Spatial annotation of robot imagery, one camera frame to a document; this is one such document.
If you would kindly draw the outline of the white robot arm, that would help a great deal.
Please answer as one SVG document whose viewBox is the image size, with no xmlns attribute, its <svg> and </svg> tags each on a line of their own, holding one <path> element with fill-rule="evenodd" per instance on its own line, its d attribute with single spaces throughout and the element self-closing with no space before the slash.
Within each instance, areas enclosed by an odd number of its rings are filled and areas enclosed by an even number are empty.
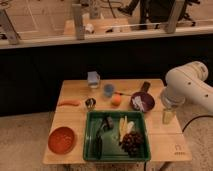
<svg viewBox="0 0 213 171">
<path fill-rule="evenodd" d="M 207 66 L 200 61 L 193 61 L 170 69 L 165 75 L 166 87 L 160 94 L 164 105 L 162 123 L 169 124 L 176 114 L 176 109 L 186 99 L 193 101 L 213 112 L 213 87 L 205 80 L 208 78 Z"/>
</svg>

